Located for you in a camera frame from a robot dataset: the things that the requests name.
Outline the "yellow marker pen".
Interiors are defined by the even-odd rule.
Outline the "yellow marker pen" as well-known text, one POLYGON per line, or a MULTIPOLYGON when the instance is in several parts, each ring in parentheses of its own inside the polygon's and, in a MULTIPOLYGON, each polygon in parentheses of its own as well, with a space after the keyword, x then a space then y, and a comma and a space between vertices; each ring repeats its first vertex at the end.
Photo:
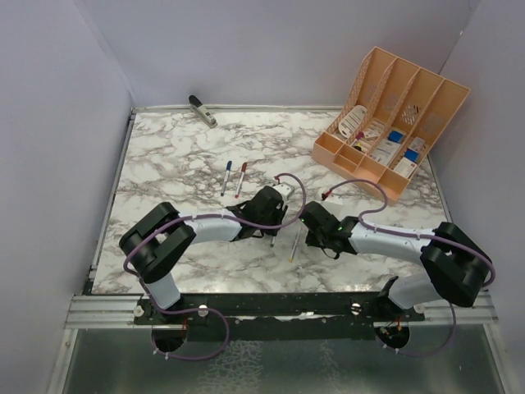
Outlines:
POLYGON ((301 228, 298 230, 298 232, 297 232, 297 234, 295 236, 295 239, 294 239, 291 251, 290 251, 290 256, 288 258, 289 263, 293 263, 293 261, 294 261, 294 256, 296 254, 296 251, 297 251, 297 248, 298 248, 298 244, 299 244, 299 241, 300 241, 300 235, 301 235, 301 228))

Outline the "red marker pen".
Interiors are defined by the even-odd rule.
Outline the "red marker pen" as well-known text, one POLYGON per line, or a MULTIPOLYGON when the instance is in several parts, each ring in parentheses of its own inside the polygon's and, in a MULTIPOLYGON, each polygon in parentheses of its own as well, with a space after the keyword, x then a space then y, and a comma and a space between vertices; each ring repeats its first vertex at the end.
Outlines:
POLYGON ((241 192, 242 184, 243 184, 243 181, 244 181, 244 177, 245 177, 245 173, 241 172, 241 169, 240 169, 240 177, 239 177, 236 189, 235 189, 235 198, 236 199, 238 199, 240 197, 240 192, 241 192))

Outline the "blue marker pen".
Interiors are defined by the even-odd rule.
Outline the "blue marker pen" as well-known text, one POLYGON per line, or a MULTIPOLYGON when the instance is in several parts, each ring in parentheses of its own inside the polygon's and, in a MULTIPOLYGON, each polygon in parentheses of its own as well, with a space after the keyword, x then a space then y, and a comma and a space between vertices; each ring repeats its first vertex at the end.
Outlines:
POLYGON ((230 174, 231 174, 231 171, 225 171, 225 175, 224 175, 224 178, 223 178, 223 182, 221 184, 221 192, 220 192, 220 196, 224 196, 225 193, 226 193, 226 187, 227 187, 227 183, 229 181, 229 177, 230 177, 230 174))

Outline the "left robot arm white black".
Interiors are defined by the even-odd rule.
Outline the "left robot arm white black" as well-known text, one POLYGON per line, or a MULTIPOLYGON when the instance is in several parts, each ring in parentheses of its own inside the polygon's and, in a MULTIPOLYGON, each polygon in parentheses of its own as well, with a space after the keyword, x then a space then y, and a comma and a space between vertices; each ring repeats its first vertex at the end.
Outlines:
POLYGON ((254 237, 256 228, 227 220, 227 216, 264 226, 277 226, 287 210, 294 187, 285 183, 264 186, 252 199, 217 211, 216 218, 178 222, 167 228, 163 240, 154 237, 131 256, 131 265, 153 297, 153 314, 160 322, 174 323, 181 312, 181 294, 171 270, 191 246, 209 241, 241 241, 254 237))

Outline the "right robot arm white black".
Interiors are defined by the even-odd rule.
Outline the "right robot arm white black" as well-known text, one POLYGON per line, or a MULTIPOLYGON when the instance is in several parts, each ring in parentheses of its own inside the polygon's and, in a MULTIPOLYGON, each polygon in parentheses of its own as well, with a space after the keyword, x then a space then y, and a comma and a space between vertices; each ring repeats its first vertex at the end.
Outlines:
POLYGON ((469 308, 493 278, 488 255, 451 222, 423 230, 379 227, 352 216, 338 220, 318 202, 308 203, 300 220, 308 229, 306 244, 336 257, 378 254, 421 264, 423 273, 394 276, 381 289, 376 307, 387 321, 434 300, 469 308))

